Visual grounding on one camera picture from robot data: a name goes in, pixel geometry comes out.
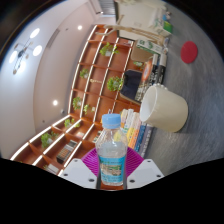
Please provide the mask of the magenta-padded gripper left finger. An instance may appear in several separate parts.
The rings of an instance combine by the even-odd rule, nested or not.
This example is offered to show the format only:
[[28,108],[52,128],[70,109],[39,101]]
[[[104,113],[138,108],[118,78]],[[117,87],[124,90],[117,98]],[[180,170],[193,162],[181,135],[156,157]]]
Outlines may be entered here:
[[91,149],[81,159],[74,158],[60,177],[78,186],[96,189],[100,165],[96,149]]

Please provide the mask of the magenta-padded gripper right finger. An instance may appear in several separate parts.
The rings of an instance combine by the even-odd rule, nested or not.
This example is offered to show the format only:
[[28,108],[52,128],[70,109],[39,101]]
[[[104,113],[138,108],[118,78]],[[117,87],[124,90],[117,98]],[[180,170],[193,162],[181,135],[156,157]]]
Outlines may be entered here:
[[140,188],[164,177],[152,159],[143,159],[131,148],[127,150],[125,175],[127,189]]

